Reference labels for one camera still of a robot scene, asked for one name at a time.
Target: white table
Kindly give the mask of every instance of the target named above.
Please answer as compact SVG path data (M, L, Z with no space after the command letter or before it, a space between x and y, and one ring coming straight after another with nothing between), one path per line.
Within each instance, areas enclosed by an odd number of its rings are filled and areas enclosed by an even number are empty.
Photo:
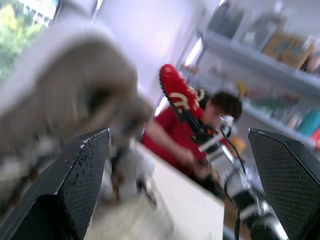
M170 214L173 232L162 235L171 226L165 211L154 211L139 197L90 224L85 240L222 240L224 203L143 146L137 147L154 159L153 181Z

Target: green foliage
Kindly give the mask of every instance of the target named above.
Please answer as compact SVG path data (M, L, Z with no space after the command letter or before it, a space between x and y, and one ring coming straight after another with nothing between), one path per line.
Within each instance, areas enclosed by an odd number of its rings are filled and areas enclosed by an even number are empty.
M24 14L16 0L0 0L0 83L24 48L30 45L41 30L32 25L33 16Z

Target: red cleat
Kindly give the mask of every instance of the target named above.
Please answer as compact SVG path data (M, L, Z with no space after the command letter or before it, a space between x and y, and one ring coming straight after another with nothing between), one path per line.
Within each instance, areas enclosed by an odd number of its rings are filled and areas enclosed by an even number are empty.
M203 116L204 111L199 106L197 92L186 85L174 66L162 66L159 78L162 90L171 104L179 110L189 110L197 119Z

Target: boy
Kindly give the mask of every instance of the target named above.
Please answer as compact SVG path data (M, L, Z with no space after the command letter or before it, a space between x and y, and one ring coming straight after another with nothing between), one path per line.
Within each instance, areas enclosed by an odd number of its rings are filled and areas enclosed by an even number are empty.
M242 113L240 100L226 92L205 96L200 102L204 109L203 124L215 126L219 117L230 115L236 122ZM203 186L210 172L200 165L206 154L199 152L191 138L193 132L186 122L180 122L169 106L145 127L142 143L167 163Z

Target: shelf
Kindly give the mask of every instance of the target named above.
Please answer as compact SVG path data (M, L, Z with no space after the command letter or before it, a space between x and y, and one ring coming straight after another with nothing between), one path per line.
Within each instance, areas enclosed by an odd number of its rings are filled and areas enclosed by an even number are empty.
M216 33L206 32L201 37L205 50L211 50L270 82L320 102L320 78L294 69Z
M266 116L262 111L255 109L249 102L243 103L243 111L255 119L261 121L262 123L270 126L271 128L278 131L279 134L285 135L289 138L295 139L302 144L304 144L306 147L309 147L311 149L316 148L316 143L301 133L291 129L290 127L284 125L283 123L277 121L274 118Z
M184 69L181 70L181 72L190 79L189 84L194 88L203 88L209 93L215 93L221 90L222 85L218 86L217 84L214 84L214 83L209 84L207 82L208 77L206 76L194 75ZM220 83L224 82L218 77L213 76L212 79L215 79L217 82L220 82ZM279 134L295 139L301 142L302 144L304 144L306 147L309 147L313 150L316 148L316 143L314 141L308 139L301 133L291 129L290 127L277 121L276 119L266 116L262 111L254 108L248 101L243 101L243 112L247 113L248 115L252 116L258 121L276 130L277 133Z

